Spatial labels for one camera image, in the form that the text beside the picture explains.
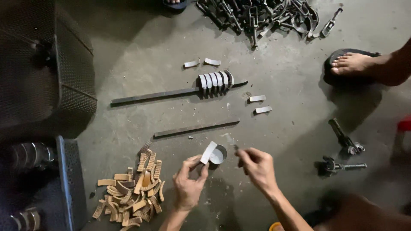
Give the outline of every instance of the flip-flop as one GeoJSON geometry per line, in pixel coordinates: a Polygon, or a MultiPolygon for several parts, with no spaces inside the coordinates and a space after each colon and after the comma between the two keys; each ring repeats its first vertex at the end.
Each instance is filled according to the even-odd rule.
{"type": "Polygon", "coordinates": [[[375,80],[370,76],[344,76],[344,75],[335,75],[331,72],[331,64],[334,60],[337,59],[339,56],[343,56],[344,54],[351,52],[351,53],[358,53],[363,55],[368,55],[371,57],[378,57],[380,53],[373,53],[368,51],[362,51],[358,49],[339,49],[334,51],[330,57],[324,62],[324,81],[332,86],[359,86],[359,85],[369,85],[375,83],[375,80]]]}
{"type": "Polygon", "coordinates": [[[173,9],[182,10],[187,7],[187,1],[188,0],[181,0],[179,3],[169,3],[167,0],[163,0],[163,4],[173,9]]]}

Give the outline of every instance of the mesh basket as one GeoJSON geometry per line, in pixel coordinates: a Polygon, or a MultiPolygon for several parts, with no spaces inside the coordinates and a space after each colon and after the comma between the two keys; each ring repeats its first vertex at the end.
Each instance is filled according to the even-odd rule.
{"type": "Polygon", "coordinates": [[[97,99],[84,34],[51,0],[23,0],[0,11],[0,142],[73,139],[87,127],[97,99]],[[47,64],[37,61],[36,44],[50,44],[47,64]]]}

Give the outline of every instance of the gray floor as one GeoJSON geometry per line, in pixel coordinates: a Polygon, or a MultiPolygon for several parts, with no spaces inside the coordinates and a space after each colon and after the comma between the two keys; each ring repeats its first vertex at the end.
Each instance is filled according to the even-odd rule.
{"type": "MultiPolygon", "coordinates": [[[[89,34],[95,50],[97,113],[78,137],[87,197],[98,179],[134,166],[137,151],[155,132],[238,117],[238,125],[193,133],[192,140],[186,134],[153,141],[151,149],[163,161],[166,201],[164,212],[142,225],[142,230],[157,230],[171,208],[171,177],[181,162],[201,154],[210,141],[225,144],[220,135],[227,132],[240,147],[255,147],[274,157],[279,187],[300,213],[315,209],[319,197],[330,189],[359,192],[391,210],[410,200],[410,175],[406,166],[393,165],[392,156],[396,153],[396,123],[411,114],[411,82],[395,88],[341,92],[321,78],[324,60],[336,49],[389,53],[401,47],[411,36],[410,1],[313,0],[320,28],[339,3],[344,4],[329,37],[307,44],[295,31],[277,30],[262,38],[255,51],[244,34],[219,31],[194,4],[180,15],[166,17],[136,1],[107,2],[66,6],[89,34]],[[221,60],[222,64],[182,70],[184,62],[197,57],[221,60]],[[110,100],[119,97],[190,88],[198,74],[224,69],[250,83],[212,99],[188,96],[109,107],[110,100]],[[267,99],[247,104],[247,92],[264,94],[267,99]],[[269,114],[253,115],[256,107],[267,105],[273,107],[269,114]],[[321,179],[314,162],[323,155],[335,156],[340,149],[327,124],[333,117],[366,148],[348,163],[365,162],[369,167],[321,179]]],[[[266,230],[277,221],[270,205],[236,164],[230,150],[227,160],[210,171],[199,206],[183,230],[266,230]]],[[[99,188],[97,196],[88,199],[90,215],[102,194],[103,188],[99,188]]],[[[86,230],[120,229],[108,219],[91,222],[86,230]]]]}

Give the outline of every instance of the hand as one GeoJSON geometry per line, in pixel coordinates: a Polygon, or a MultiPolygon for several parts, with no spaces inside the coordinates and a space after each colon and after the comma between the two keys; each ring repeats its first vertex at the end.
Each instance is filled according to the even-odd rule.
{"type": "Polygon", "coordinates": [[[255,148],[238,150],[236,156],[240,158],[238,167],[244,167],[253,184],[264,194],[278,190],[274,175],[272,156],[255,148]]]}
{"type": "Polygon", "coordinates": [[[188,174],[200,163],[200,159],[201,155],[188,158],[182,163],[178,173],[173,176],[174,187],[177,191],[175,202],[177,211],[190,211],[199,203],[200,193],[208,177],[209,164],[201,168],[201,176],[197,180],[188,179],[188,174]]]}

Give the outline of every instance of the black sandal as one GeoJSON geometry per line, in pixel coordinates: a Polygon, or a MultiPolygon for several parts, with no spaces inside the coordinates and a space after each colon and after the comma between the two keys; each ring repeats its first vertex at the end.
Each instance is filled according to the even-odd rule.
{"type": "Polygon", "coordinates": [[[339,56],[343,56],[346,53],[358,53],[363,55],[368,55],[371,57],[378,57],[380,53],[373,53],[368,51],[362,51],[358,49],[339,49],[334,51],[330,57],[324,62],[324,81],[332,86],[341,87],[341,86],[359,86],[359,85],[369,85],[375,83],[375,80],[369,76],[344,76],[344,75],[335,75],[331,72],[331,64],[339,56]]]}

